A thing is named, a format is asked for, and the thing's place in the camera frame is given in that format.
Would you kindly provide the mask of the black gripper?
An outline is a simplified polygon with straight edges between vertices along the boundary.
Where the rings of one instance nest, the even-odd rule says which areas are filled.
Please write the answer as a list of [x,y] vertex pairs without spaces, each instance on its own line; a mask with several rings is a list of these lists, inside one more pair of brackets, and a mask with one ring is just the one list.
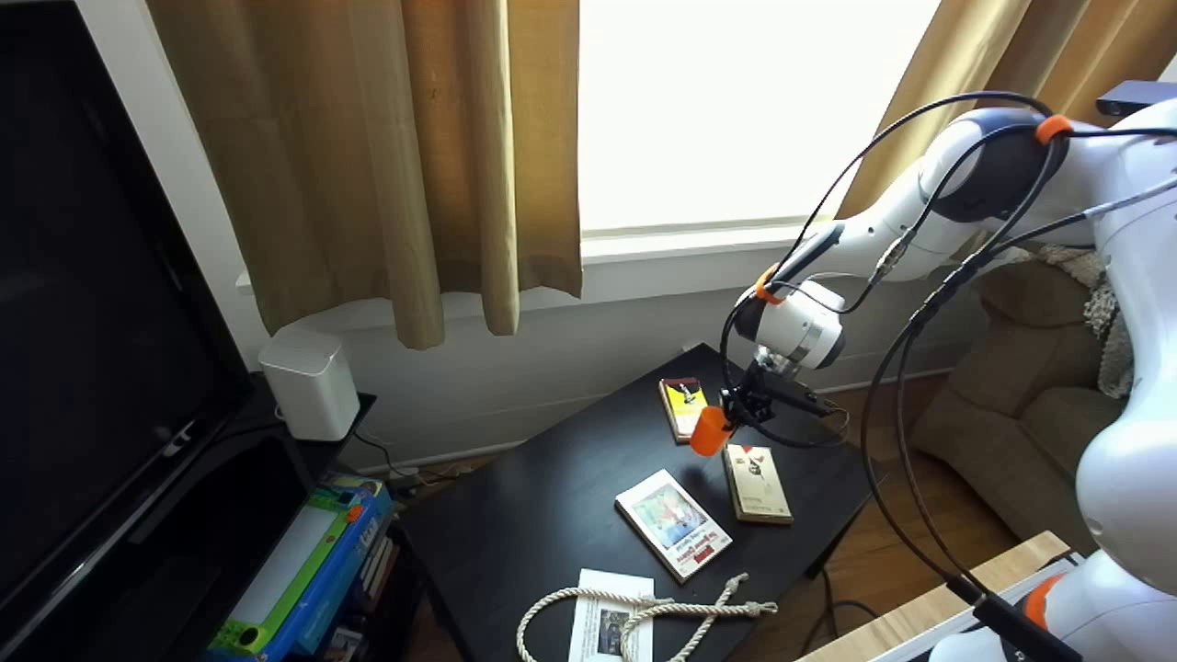
[[721,412],[728,426],[769,423],[776,407],[823,415],[823,405],[791,375],[751,366],[728,372],[721,386]]

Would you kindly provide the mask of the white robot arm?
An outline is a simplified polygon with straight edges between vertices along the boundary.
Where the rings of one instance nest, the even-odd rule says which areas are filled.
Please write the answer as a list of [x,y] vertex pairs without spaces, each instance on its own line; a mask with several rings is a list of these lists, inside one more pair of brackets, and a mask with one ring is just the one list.
[[983,624],[976,652],[1021,662],[1177,657],[1177,100],[1112,126],[1019,90],[961,90],[954,121],[856,218],[810,224],[732,304],[726,329],[786,366],[839,353],[851,309],[810,279],[839,257],[873,283],[935,275],[942,309],[967,279],[1056,234],[1095,267],[1087,320],[1132,348],[1130,398],[1076,454],[1075,505],[1095,550],[1006,602],[976,572],[948,588]]

